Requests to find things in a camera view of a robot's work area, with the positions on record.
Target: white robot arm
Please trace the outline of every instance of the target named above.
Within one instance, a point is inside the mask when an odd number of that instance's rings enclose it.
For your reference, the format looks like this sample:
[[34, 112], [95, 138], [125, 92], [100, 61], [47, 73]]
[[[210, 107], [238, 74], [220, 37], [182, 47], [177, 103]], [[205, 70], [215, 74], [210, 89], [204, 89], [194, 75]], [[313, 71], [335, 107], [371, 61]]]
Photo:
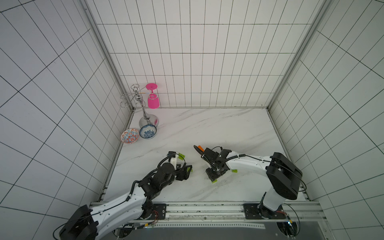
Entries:
[[64, 227], [59, 232], [60, 239], [100, 240], [127, 222], [139, 218], [148, 219], [154, 208], [152, 199], [175, 179], [182, 181], [189, 177], [192, 165], [187, 166], [185, 161], [183, 165], [177, 164], [176, 154], [179, 155], [177, 152], [169, 152], [156, 169], [142, 180], [134, 181], [129, 193], [91, 209], [87, 205], [78, 208], [72, 217], [62, 225]]
[[205, 172], [211, 181], [230, 169], [250, 171], [269, 178], [272, 187], [257, 207], [258, 214], [263, 218], [270, 218], [286, 199], [297, 199], [303, 173], [281, 153], [259, 157], [222, 148], [220, 153], [209, 148], [202, 150], [200, 146], [194, 148], [209, 165]]
[[[302, 172], [281, 153], [275, 152], [271, 157], [257, 157], [228, 149], [221, 149], [218, 153], [209, 148], [203, 151], [199, 147], [194, 147], [209, 164], [205, 172], [211, 181], [229, 169], [252, 171], [269, 178], [272, 187], [257, 206], [257, 214], [263, 218], [271, 218], [286, 199], [297, 198]], [[60, 230], [60, 239], [100, 240], [107, 233], [130, 221], [139, 218], [148, 219], [154, 209], [152, 199], [175, 179], [186, 180], [189, 177], [192, 166], [186, 166], [185, 162], [182, 166], [177, 165], [176, 154], [179, 155], [176, 152], [169, 152], [156, 169], [142, 180], [134, 181], [129, 193], [91, 209], [87, 205], [78, 208], [62, 225], [64, 227]]]

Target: orange object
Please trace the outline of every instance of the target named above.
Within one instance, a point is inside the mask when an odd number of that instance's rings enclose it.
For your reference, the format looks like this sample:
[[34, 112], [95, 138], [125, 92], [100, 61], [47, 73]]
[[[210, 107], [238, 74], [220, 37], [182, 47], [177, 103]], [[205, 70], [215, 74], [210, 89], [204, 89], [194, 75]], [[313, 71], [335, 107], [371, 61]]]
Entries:
[[199, 146], [197, 146], [201, 151], [203, 151], [204, 152], [204, 149], [199, 145]]

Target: blue patterned bowl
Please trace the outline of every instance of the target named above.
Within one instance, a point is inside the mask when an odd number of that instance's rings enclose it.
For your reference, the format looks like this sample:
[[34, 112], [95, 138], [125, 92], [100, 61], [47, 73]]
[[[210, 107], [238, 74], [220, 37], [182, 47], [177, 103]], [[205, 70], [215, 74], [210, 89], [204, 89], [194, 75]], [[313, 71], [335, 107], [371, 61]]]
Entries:
[[139, 134], [142, 138], [150, 139], [150, 138], [153, 138], [153, 136], [155, 136], [156, 131], [157, 129], [154, 125], [148, 124], [140, 129]]
[[123, 143], [134, 143], [138, 138], [139, 138], [139, 131], [137, 129], [130, 128], [125, 130], [122, 133], [120, 140]]

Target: white tile wall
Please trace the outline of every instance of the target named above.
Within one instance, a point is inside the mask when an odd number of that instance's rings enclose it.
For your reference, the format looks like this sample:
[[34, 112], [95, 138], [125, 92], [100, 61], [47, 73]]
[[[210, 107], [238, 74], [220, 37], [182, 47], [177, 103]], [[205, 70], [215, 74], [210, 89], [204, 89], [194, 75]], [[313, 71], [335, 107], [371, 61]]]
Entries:
[[98, 199], [129, 112], [77, 0], [0, 11], [0, 235], [51, 239]]
[[87, 2], [126, 88], [155, 82], [161, 107], [267, 106], [321, 5]]
[[383, 5], [335, 0], [270, 108], [337, 240], [384, 232]]

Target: chrome stand base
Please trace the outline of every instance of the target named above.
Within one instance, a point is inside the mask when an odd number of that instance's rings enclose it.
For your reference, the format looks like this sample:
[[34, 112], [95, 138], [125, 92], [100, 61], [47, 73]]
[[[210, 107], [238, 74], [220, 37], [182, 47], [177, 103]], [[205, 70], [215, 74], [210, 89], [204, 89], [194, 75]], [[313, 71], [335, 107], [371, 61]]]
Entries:
[[145, 125], [152, 124], [155, 127], [159, 125], [159, 119], [153, 115], [153, 114], [148, 114], [149, 119], [147, 120], [145, 117], [142, 117], [139, 121], [139, 126], [140, 128], [144, 127]]

